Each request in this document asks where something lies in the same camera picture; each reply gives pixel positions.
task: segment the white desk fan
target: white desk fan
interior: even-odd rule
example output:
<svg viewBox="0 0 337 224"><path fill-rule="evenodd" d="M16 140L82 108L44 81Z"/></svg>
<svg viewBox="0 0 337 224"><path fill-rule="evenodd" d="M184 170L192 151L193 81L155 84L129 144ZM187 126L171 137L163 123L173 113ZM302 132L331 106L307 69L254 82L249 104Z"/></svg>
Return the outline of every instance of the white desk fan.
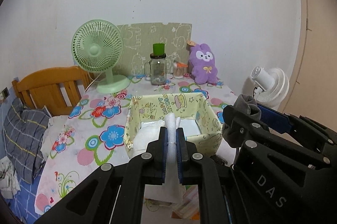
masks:
<svg viewBox="0 0 337 224"><path fill-rule="evenodd" d="M289 79L280 68L265 71L257 66L253 69L251 78L259 86L254 98L262 105L275 107L284 100L288 93Z"/></svg>
<svg viewBox="0 0 337 224"><path fill-rule="evenodd" d="M105 20L91 20L74 34L71 52L83 69L91 73L105 72L96 90L102 94L117 93L129 86L126 76L112 74L112 67L123 53L124 43L119 29Z"/></svg>

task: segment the blue gripper pad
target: blue gripper pad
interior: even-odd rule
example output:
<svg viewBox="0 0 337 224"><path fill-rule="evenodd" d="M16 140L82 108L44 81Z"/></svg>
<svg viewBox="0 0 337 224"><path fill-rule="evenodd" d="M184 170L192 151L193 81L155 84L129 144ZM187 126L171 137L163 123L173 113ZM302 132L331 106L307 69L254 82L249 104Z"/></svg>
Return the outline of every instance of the blue gripper pad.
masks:
<svg viewBox="0 0 337 224"><path fill-rule="evenodd" d="M183 183L183 162L182 162L182 156L181 156L178 129L176 130L176 143L177 143L178 178L179 178L179 183L182 184Z"/></svg>
<svg viewBox="0 0 337 224"><path fill-rule="evenodd" d="M261 104L258 104L257 106L261 110L261 121L267 124L269 128L272 128L281 134L284 132L289 133L291 131L292 125L286 115Z"/></svg>
<svg viewBox="0 0 337 224"><path fill-rule="evenodd" d="M166 176L166 158L167 158L167 128L165 129L165 138L164 138L164 142L163 142L163 168L162 168L162 182L165 182L165 176Z"/></svg>

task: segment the fan base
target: fan base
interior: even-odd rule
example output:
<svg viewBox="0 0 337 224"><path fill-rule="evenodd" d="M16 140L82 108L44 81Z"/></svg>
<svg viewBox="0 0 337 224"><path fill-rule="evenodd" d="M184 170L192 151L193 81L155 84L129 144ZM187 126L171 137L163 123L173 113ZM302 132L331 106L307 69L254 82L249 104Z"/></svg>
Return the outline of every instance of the fan base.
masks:
<svg viewBox="0 0 337 224"><path fill-rule="evenodd" d="M130 84L130 80L126 76L116 75L114 81L107 83L106 80L98 83L96 90L101 94L112 94L122 91Z"/></svg>

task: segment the yellow printed box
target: yellow printed box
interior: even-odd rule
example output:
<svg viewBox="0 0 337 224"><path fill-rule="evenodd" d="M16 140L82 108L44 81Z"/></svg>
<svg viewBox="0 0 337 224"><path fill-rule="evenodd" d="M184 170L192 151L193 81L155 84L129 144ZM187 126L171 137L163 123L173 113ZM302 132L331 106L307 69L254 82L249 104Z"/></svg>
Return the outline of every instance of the yellow printed box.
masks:
<svg viewBox="0 0 337 224"><path fill-rule="evenodd" d="M131 99L126 118L124 145L128 156L133 154L133 140L140 129L141 122L164 119L168 113L181 119L195 119L200 135L188 136L199 153L214 155L221 139L221 123L202 93L158 94L134 96Z"/></svg>

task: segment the jar handle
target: jar handle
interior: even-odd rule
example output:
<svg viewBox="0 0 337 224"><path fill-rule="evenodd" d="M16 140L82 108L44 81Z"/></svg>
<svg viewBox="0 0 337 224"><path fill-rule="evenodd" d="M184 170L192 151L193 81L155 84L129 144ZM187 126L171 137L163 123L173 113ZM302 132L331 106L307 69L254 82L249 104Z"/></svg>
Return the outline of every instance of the jar handle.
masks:
<svg viewBox="0 0 337 224"><path fill-rule="evenodd" d="M151 80L151 66L150 66L151 60L148 62L145 62L144 64L144 74L145 74L145 80Z"/></svg>

